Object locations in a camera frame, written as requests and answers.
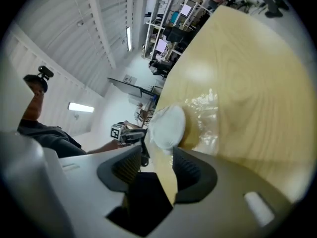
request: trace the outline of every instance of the wood grain surface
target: wood grain surface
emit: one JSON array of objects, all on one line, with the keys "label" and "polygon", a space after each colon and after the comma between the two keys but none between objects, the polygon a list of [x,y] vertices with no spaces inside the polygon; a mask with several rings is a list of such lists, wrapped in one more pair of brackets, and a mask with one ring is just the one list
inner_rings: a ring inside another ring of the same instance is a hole
[{"label": "wood grain surface", "polygon": [[[286,42],[251,16],[221,6],[168,75],[157,105],[184,106],[181,147],[195,147],[201,133],[199,113],[186,100],[206,100],[211,91],[218,123],[207,127],[217,133],[218,146],[201,151],[244,165],[291,201],[299,199],[315,167],[317,106],[306,69]],[[149,135],[146,144],[172,203],[177,181],[171,157],[150,144]]]}]

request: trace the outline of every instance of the ceiling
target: ceiling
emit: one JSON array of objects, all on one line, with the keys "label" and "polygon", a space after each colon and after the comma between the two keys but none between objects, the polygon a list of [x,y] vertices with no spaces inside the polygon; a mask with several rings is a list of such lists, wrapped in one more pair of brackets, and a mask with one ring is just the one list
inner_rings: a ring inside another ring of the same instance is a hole
[{"label": "ceiling", "polygon": [[99,0],[102,19],[114,60],[120,60],[127,54],[127,0]]},{"label": "ceiling", "polygon": [[106,78],[128,52],[127,0],[99,0],[100,15],[92,3],[96,0],[29,0],[16,23],[59,66],[104,96]]}]

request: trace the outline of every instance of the black opening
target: black opening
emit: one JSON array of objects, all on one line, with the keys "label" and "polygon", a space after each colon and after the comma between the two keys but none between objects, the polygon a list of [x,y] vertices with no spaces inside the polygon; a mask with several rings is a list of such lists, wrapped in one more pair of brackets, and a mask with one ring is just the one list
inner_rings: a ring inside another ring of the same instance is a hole
[{"label": "black opening", "polygon": [[106,217],[126,230],[147,236],[173,207],[156,173],[137,173],[126,193],[125,202]]}]

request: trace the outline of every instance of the white plastic panel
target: white plastic panel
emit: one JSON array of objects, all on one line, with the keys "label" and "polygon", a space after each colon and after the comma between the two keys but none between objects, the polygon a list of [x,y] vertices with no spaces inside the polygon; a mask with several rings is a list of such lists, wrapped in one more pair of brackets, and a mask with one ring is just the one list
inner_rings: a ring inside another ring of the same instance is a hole
[{"label": "white plastic panel", "polygon": [[40,65],[47,66],[54,73],[54,77],[48,81],[49,88],[44,97],[39,122],[47,126],[60,126],[72,136],[91,130],[94,113],[70,111],[67,107],[69,102],[75,102],[97,108],[103,99],[99,94],[85,87],[80,81],[70,78],[66,71],[54,68],[42,60],[12,33],[9,33],[4,48],[21,77],[38,74]]},{"label": "white plastic panel", "polygon": [[274,214],[267,203],[254,191],[244,195],[250,211],[261,227],[265,227],[274,219]]}]

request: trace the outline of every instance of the person's arm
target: person's arm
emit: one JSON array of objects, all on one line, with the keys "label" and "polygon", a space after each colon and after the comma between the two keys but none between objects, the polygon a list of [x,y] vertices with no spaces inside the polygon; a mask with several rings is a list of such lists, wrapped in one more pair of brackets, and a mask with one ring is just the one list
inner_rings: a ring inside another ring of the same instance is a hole
[{"label": "person's arm", "polygon": [[130,126],[130,127],[133,128],[133,129],[140,129],[140,128],[141,128],[140,126],[137,126],[137,125],[135,125],[135,124],[132,124],[132,123],[130,123],[129,121],[124,121],[124,125],[125,125],[125,126]]},{"label": "person's arm", "polygon": [[115,150],[118,148],[123,147],[123,145],[118,141],[118,140],[112,140],[109,143],[105,144],[104,146],[96,149],[96,150],[92,150],[87,152],[87,154],[93,154],[93,153],[103,153],[106,151],[111,151],[111,150]]}]

